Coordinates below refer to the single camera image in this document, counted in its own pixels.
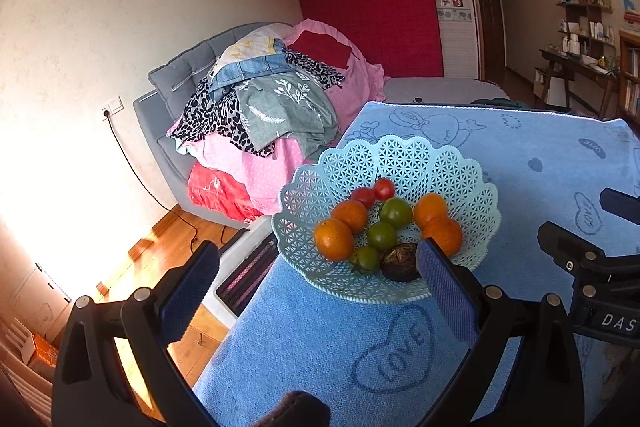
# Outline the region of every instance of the light blue plastic basket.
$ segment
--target light blue plastic basket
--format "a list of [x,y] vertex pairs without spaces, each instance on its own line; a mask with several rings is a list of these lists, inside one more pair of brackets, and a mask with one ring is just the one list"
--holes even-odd
[[[349,199],[357,187],[371,187],[379,178],[396,185],[396,196],[415,204],[424,194],[440,194],[449,216],[460,223],[464,242],[455,264],[473,270],[486,256],[487,244],[500,226],[498,190],[482,181],[482,168],[463,158],[452,146],[434,149],[422,137],[403,140],[385,136],[376,144],[349,142],[343,149],[329,149],[318,165],[302,166],[280,192],[282,211],[273,216],[278,250],[286,261],[313,286],[322,291],[361,303],[390,304],[414,301],[431,295],[422,279],[410,283],[387,280],[381,273],[355,273],[348,261],[331,263],[318,253],[313,235],[316,224],[330,217],[332,208]],[[380,204],[369,213],[369,224],[377,221]],[[399,230],[400,242],[420,239],[412,223]],[[366,244],[365,234],[356,245]]]

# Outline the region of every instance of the red tomato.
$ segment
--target red tomato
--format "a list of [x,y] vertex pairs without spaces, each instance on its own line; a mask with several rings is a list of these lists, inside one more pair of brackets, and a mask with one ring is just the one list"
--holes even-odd
[[380,201],[386,201],[389,198],[393,198],[396,193],[396,187],[394,182],[386,178],[381,178],[373,184],[373,191],[376,194],[376,198]]
[[376,202],[376,194],[368,187],[356,188],[352,193],[350,200],[359,201],[367,208],[371,208]]

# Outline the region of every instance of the blue towel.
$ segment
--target blue towel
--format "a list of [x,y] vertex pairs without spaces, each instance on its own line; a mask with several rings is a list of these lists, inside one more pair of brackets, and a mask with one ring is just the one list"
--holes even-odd
[[[640,248],[636,225],[598,204],[605,187],[640,195],[640,142],[620,120],[368,103],[340,144],[386,134],[456,146],[497,185],[502,223],[474,272],[483,285],[534,301],[555,292],[569,308],[573,278],[537,244],[545,221],[609,256]],[[590,421],[602,407],[610,369],[604,343],[576,338]],[[493,410],[517,347],[511,339],[477,416]],[[349,302],[313,288],[278,258],[194,390],[222,427],[250,425],[295,389],[327,403],[333,426],[413,427],[465,352],[433,299],[396,306]]]

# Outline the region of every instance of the brown glove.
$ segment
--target brown glove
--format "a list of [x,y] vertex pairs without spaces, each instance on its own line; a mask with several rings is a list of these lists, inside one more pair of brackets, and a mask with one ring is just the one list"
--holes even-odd
[[252,427],[329,427],[331,410],[304,391],[287,393],[269,415]]

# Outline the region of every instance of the wooden desk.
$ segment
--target wooden desk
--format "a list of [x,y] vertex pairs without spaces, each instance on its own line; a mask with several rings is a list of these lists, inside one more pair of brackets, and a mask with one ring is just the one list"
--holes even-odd
[[551,77],[554,76],[554,67],[556,64],[559,64],[562,67],[562,78],[564,78],[564,93],[566,95],[567,107],[569,107],[570,97],[569,80],[573,80],[575,73],[579,73],[598,84],[598,87],[604,89],[602,105],[600,105],[600,110],[598,112],[598,119],[603,120],[611,101],[611,95],[613,92],[617,91],[618,78],[613,74],[598,73],[596,70],[593,70],[593,68],[585,66],[575,58],[568,56],[565,57],[564,55],[548,50],[540,50],[540,53],[542,54],[542,58],[549,62],[548,69],[546,70],[545,84],[542,90],[542,103],[544,103],[543,101],[546,99],[546,94],[549,92]]

